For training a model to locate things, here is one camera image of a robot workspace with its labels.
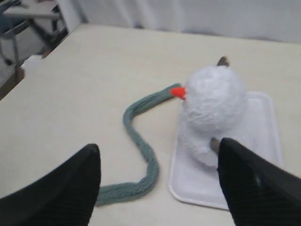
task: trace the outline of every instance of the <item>small brown ear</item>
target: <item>small brown ear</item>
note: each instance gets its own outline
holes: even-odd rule
[[[225,56],[223,56],[219,61],[218,61],[218,63],[217,63],[217,66],[226,66],[226,67],[229,67],[229,61],[228,61],[228,59],[225,57]]]

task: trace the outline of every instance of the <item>white curtain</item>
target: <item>white curtain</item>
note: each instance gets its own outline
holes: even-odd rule
[[[91,24],[301,43],[301,0],[60,1]]]

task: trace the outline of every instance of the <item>white plastic tray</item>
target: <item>white plastic tray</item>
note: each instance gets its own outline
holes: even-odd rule
[[[261,92],[248,92],[248,111],[241,125],[222,134],[244,144],[269,162],[283,167],[276,114],[272,99]],[[228,209],[215,169],[205,169],[181,147],[176,139],[169,189],[181,202]]]

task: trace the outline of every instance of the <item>snowman plush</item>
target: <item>snowman plush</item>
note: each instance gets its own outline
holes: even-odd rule
[[[223,56],[217,65],[200,69],[184,87],[170,92],[183,100],[178,131],[181,145],[197,161],[217,167],[209,142],[241,122],[247,103],[243,83]]]

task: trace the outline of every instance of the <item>carrot nose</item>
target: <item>carrot nose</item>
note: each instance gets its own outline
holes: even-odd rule
[[[178,97],[178,98],[181,98],[181,99],[185,100],[186,90],[185,90],[184,87],[175,87],[175,88],[172,88],[170,90],[170,93],[174,97]]]

